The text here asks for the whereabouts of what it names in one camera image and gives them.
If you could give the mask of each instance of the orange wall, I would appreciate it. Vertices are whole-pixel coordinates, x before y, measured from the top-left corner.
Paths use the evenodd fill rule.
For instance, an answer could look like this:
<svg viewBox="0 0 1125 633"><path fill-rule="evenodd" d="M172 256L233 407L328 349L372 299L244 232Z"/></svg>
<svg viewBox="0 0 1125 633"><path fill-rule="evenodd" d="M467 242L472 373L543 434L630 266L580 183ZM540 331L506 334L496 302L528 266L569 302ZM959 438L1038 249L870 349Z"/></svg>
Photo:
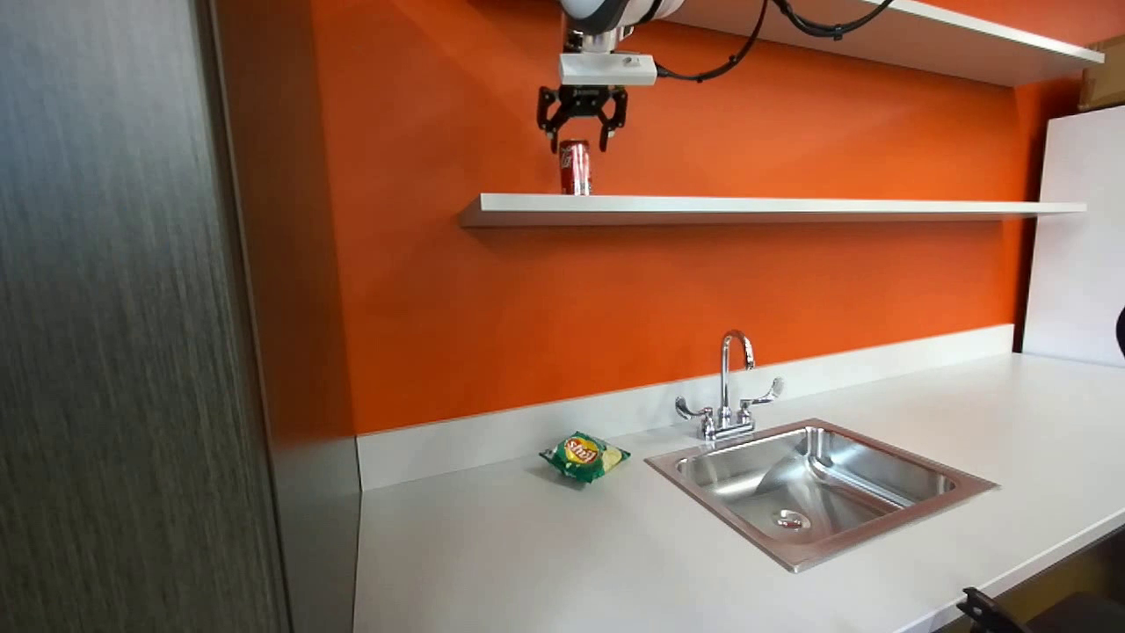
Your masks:
<svg viewBox="0 0 1125 633"><path fill-rule="evenodd" d="M317 38L353 434L714 373L724 328L779 362L1017 321L1021 223L460 230L480 189L554 189L529 118L550 0L317 0ZM656 25L625 50L732 46ZM635 87L630 117L596 192L1025 196L1044 100L759 46L724 82Z"/></svg>
<svg viewBox="0 0 1125 633"><path fill-rule="evenodd" d="M305 0L213 4L213 12L269 451L323 451L352 435L353 414L311 12ZM290 496L290 477L278 477L278 494Z"/></svg>

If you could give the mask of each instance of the sink basin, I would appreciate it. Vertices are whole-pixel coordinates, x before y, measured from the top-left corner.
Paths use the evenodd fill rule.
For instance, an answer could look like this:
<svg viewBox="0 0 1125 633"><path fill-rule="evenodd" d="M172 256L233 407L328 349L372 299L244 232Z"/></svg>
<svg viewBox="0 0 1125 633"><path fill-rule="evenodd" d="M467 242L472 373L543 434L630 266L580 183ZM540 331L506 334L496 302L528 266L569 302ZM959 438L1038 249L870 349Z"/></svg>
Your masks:
<svg viewBox="0 0 1125 633"><path fill-rule="evenodd" d="M786 569L996 488L985 477L895 451L842 427L803 417L717 451L649 458Z"/></svg>

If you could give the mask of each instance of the white shelf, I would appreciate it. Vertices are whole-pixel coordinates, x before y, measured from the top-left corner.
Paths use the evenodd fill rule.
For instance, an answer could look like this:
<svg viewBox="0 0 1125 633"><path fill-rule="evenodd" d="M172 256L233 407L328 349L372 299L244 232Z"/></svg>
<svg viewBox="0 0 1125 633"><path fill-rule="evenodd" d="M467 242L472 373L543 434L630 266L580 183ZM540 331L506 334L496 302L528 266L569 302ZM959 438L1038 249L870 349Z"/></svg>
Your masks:
<svg viewBox="0 0 1125 633"><path fill-rule="evenodd" d="M1075 202L862 202L862 196L566 196L480 192L464 226L703 226L761 218L1010 218L1078 215Z"/></svg>
<svg viewBox="0 0 1125 633"><path fill-rule="evenodd" d="M794 12L816 20L852 20L880 0L794 0ZM757 16L751 4L692 0L670 20L744 36ZM761 38L818 50L834 56L857 56L929 75L948 75L985 84L1038 84L1073 77L1084 66L1102 63L1102 54L1033 32L1004 29L970 13L941 12L917 0L893 0L870 25L842 36L842 42L808 38L768 7Z"/></svg>

